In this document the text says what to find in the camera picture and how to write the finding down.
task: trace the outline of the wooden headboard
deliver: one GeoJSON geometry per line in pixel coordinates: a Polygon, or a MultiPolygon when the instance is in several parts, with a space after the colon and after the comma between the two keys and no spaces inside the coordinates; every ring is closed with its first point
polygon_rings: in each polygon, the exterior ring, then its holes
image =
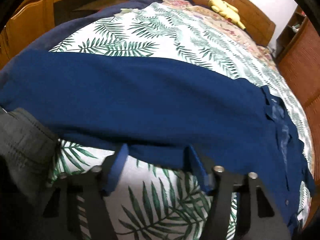
{"type": "MultiPolygon", "coordinates": [[[[208,5],[208,0],[193,0],[197,4],[208,5]]],[[[241,22],[258,45],[267,46],[276,25],[249,0],[223,0],[239,10],[241,22]]]]}

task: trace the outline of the black metal bracket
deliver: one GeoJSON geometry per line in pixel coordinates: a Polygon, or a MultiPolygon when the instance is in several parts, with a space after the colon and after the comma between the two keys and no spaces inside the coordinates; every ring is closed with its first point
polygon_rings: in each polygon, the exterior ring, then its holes
{"type": "Polygon", "coordinates": [[[232,193],[237,193],[237,223],[234,239],[290,240],[291,236],[262,181],[255,172],[231,173],[193,146],[208,174],[204,184],[213,188],[211,209],[200,240],[225,240],[228,233],[232,193]]]}
{"type": "MultiPolygon", "coordinates": [[[[105,159],[101,166],[94,166],[84,174],[66,176],[62,174],[53,186],[42,193],[38,212],[42,221],[49,221],[55,227],[59,239],[82,239],[77,210],[77,195],[84,199],[83,207],[92,240],[118,240],[113,229],[103,196],[109,172],[117,159],[115,155],[105,159]]],[[[290,240],[289,230],[272,198],[259,179],[258,174],[233,174],[203,155],[199,147],[192,147],[197,153],[197,162],[205,170],[203,183],[212,188],[207,192],[213,196],[211,209],[200,240],[225,240],[228,233],[232,193],[237,192],[236,240],[290,240]]]]}

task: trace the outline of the green fern leaf pattern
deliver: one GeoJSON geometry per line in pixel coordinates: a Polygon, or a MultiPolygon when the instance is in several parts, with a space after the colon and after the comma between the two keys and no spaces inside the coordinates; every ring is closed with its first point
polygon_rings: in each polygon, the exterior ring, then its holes
{"type": "Polygon", "coordinates": [[[114,42],[127,39],[128,36],[124,34],[124,26],[121,23],[114,22],[115,19],[116,17],[110,17],[96,21],[94,23],[94,31],[108,41],[114,42]]]}
{"type": "Polygon", "coordinates": [[[150,4],[150,7],[157,13],[168,13],[171,11],[170,8],[163,7],[156,2],[150,4]]]}
{"type": "Polygon", "coordinates": [[[160,36],[167,36],[170,38],[177,37],[177,29],[172,27],[166,27],[165,25],[159,23],[134,23],[131,25],[129,30],[134,30],[132,34],[136,34],[138,37],[145,37],[145,38],[158,38],[160,36]]]}
{"type": "MultiPolygon", "coordinates": [[[[129,188],[131,206],[123,207],[127,218],[120,223],[124,228],[130,229],[119,235],[138,234],[142,239],[197,239],[201,228],[206,221],[210,210],[211,201],[194,183],[195,177],[189,173],[180,173],[183,179],[169,175],[168,170],[163,170],[167,182],[172,185],[172,178],[176,180],[176,189],[172,187],[173,196],[168,197],[167,189],[161,179],[160,189],[156,189],[153,182],[150,187],[143,181],[142,210],[134,193],[129,188]]],[[[236,194],[233,195],[228,238],[231,239],[236,226],[236,194]]]]}
{"type": "Polygon", "coordinates": [[[61,41],[58,45],[54,46],[50,52],[62,52],[68,49],[68,46],[72,46],[72,43],[74,43],[74,39],[72,38],[74,34],[69,36],[68,38],[61,41]]]}
{"type": "Polygon", "coordinates": [[[225,71],[227,77],[234,79],[240,77],[236,64],[231,58],[226,56],[222,50],[215,47],[206,46],[199,51],[203,58],[208,57],[209,60],[216,62],[222,68],[222,70],[225,71]]]}
{"type": "Polygon", "coordinates": [[[78,45],[82,53],[102,54],[106,56],[135,56],[135,57],[150,57],[153,51],[157,49],[158,44],[155,42],[115,42],[108,43],[107,40],[97,41],[95,38],[90,41],[87,39],[86,43],[78,45]]]}
{"type": "Polygon", "coordinates": [[[186,62],[202,67],[210,66],[210,64],[201,61],[191,49],[187,49],[185,46],[181,45],[180,42],[175,42],[175,46],[178,56],[182,57],[186,62]]]}
{"type": "Polygon", "coordinates": [[[190,41],[196,47],[201,47],[202,48],[203,46],[208,46],[209,45],[208,41],[206,39],[201,38],[201,37],[200,38],[199,37],[197,37],[197,38],[191,37],[190,41]]]}
{"type": "Polygon", "coordinates": [[[69,175],[83,173],[90,167],[87,160],[97,159],[96,156],[85,150],[84,147],[79,144],[65,140],[61,140],[60,142],[61,153],[57,153],[54,157],[51,182],[54,182],[62,172],[66,172],[69,175]]]}

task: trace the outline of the gray fabric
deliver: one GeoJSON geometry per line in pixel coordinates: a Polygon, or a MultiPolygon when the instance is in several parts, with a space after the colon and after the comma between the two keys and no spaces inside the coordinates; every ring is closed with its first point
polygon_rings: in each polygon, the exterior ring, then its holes
{"type": "Polygon", "coordinates": [[[31,204],[36,204],[52,158],[59,150],[58,136],[22,108],[0,111],[0,124],[0,155],[12,181],[31,204]]]}

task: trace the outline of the wooden cabinet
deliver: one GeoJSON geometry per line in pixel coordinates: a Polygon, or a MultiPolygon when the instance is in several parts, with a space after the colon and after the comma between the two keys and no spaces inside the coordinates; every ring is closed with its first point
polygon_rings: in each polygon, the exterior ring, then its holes
{"type": "Polygon", "coordinates": [[[53,27],[53,0],[25,0],[6,25],[9,56],[14,57],[53,27]]]}
{"type": "Polygon", "coordinates": [[[0,33],[0,70],[4,67],[5,64],[9,61],[7,53],[7,37],[5,29],[0,33]]]}

